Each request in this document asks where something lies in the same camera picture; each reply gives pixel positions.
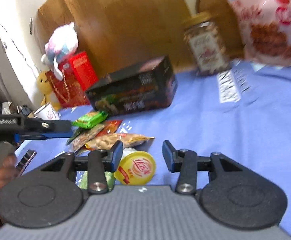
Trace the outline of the person's left hand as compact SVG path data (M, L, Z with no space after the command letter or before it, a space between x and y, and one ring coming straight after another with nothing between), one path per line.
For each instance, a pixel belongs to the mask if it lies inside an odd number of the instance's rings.
M14 153L7 155L3 160L0 167L0 189L15 179L19 174L18 169L15 167L17 158Z

